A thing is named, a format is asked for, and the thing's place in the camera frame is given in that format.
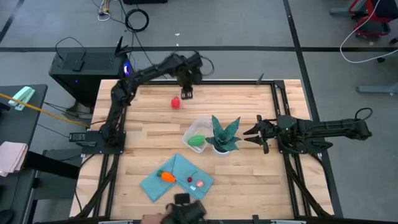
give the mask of clear plastic bowl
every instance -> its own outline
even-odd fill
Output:
[[[188,131],[182,136],[182,142],[186,144],[190,149],[192,149],[194,152],[201,153],[205,150],[207,145],[207,141],[201,145],[201,146],[190,146],[188,144],[188,140],[196,135],[202,135],[204,137],[212,137],[213,136],[213,125],[211,124],[211,121],[207,118],[198,118],[196,119],[193,124],[189,127]]]

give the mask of desk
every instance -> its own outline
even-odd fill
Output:
[[[309,119],[300,80],[284,80],[292,116]],[[106,119],[111,106],[110,91],[115,80],[103,80],[93,115],[93,122]],[[228,157],[216,157],[211,146],[201,154],[189,149],[182,136],[199,117],[215,115],[225,127],[241,117],[237,137],[256,123],[256,115],[275,118],[274,101],[269,85],[200,85],[194,86],[193,99],[182,101],[182,108],[172,110],[170,101],[180,94],[177,85],[140,86],[132,105],[127,109],[126,148],[120,156],[111,219],[141,219],[144,214],[164,212],[174,201],[174,194],[183,192],[175,186],[152,203],[139,183],[173,154],[179,153],[214,178],[214,185],[202,200],[207,219],[293,218],[284,160],[276,141],[269,141],[270,153],[246,141],[237,143],[239,151]],[[282,97],[279,94],[281,108]],[[101,124],[92,125],[99,129]],[[77,194],[85,205],[98,186],[103,156],[96,155],[81,168]],[[302,169],[309,191],[318,203],[333,213],[321,165],[309,155],[301,155]],[[296,190],[300,211],[299,191]],[[104,201],[100,215],[104,214]],[[73,201],[71,216],[79,212]]]
[[[41,108],[47,92],[47,85],[29,86],[36,90],[29,103]],[[23,87],[0,86],[0,93],[14,96]],[[0,102],[8,104],[8,100],[3,98],[0,98]],[[22,142],[30,147],[39,114],[38,111],[29,108],[25,108],[23,111],[11,108],[10,111],[4,112],[0,118],[0,140]],[[0,186],[4,186],[0,194],[0,210],[13,209],[15,216],[12,223],[23,223],[24,217],[28,216],[25,211],[28,207],[34,177],[35,171],[31,169],[9,174],[6,178],[0,177]]]

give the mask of blue cloth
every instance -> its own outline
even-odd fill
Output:
[[[176,182],[168,183],[162,180],[156,175],[159,170],[170,172],[175,177]],[[192,177],[192,182],[188,183],[188,177]],[[198,180],[203,181],[203,187],[197,187],[196,182]],[[175,184],[188,192],[194,199],[202,199],[213,184],[213,178],[195,167],[180,154],[174,154],[165,164],[147,176],[140,183],[140,186],[152,202],[155,202]]]

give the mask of gray floor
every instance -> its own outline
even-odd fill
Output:
[[[0,0],[2,27],[17,0]],[[348,17],[331,17],[331,7],[344,6],[340,0],[289,0],[302,47],[338,47],[352,31]],[[111,2],[111,14],[120,19],[117,2]],[[283,2],[280,0],[170,0],[167,4],[143,5],[150,16],[147,30],[139,33],[144,46],[293,46]],[[135,24],[142,18],[135,17]],[[351,38],[347,47],[386,46],[398,35],[382,37],[377,43]],[[123,35],[128,44],[131,34],[122,24],[99,22],[96,7],[90,0],[25,0],[0,47],[54,47],[62,38],[72,36],[86,47],[115,46]],[[62,47],[77,46],[65,41]],[[215,64],[210,78],[301,78],[295,52],[205,51],[203,55]],[[148,52],[152,61],[161,60],[169,52]],[[55,53],[0,53],[1,85],[44,83],[49,86],[46,101],[69,106],[73,98],[49,75]],[[384,64],[369,62],[350,64],[339,53],[304,54],[315,101],[321,119],[341,119],[354,116],[357,109],[372,107],[374,115],[369,128],[374,136],[367,141],[335,138],[329,150],[331,163],[345,217],[398,221],[398,155],[394,137],[398,120],[397,97],[362,95],[358,85],[391,84],[398,82],[396,59]],[[376,53],[349,53],[347,57],[361,60]],[[134,52],[136,68],[149,65],[142,52]],[[203,72],[210,69],[205,65]],[[53,113],[60,114],[46,107]],[[77,126],[40,115],[39,123],[63,134],[82,131]],[[67,139],[37,127],[31,146],[34,151],[76,147]],[[44,201],[39,204],[35,221],[64,219],[71,200]]]

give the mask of white cable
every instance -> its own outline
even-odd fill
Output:
[[[102,0],[101,5],[99,6],[99,9],[98,9],[98,13],[97,13],[97,14],[98,14],[98,15],[97,15],[97,20],[100,21],[100,22],[105,22],[105,21],[107,21],[107,20],[109,20],[109,19],[111,18],[111,14],[110,14],[110,13],[104,12],[104,11],[102,10],[102,6],[104,5],[104,3],[105,3],[105,0]],[[108,18],[106,18],[106,19],[100,19],[100,14],[107,15]]]
[[[351,37],[359,28],[361,28],[363,25],[365,25],[365,23],[367,23],[367,22],[372,18],[373,14],[376,12],[377,6],[379,5],[380,2],[381,2],[381,0],[378,0],[378,2],[376,3],[376,5],[374,6],[373,12],[372,12],[372,14],[369,16],[369,18],[368,18],[364,23],[362,23],[359,27],[357,27],[354,31],[352,31],[352,33],[350,33],[349,36],[347,36],[347,38],[346,38],[346,39],[343,41],[343,43],[340,45],[340,53],[341,53],[341,55],[343,56],[343,58],[344,58],[347,62],[349,62],[349,63],[364,63],[364,62],[369,62],[369,61],[371,61],[371,60],[378,59],[379,57],[387,57],[388,55],[392,55],[392,54],[398,52],[398,50],[395,50],[395,51],[390,52],[390,53],[385,54],[385,55],[381,55],[381,56],[378,56],[378,57],[369,58],[369,59],[367,59],[367,60],[362,60],[362,61],[358,61],[358,62],[354,62],[354,61],[348,60],[348,59],[345,57],[345,55],[343,54],[343,45],[346,43],[346,41],[349,39],[349,37]]]

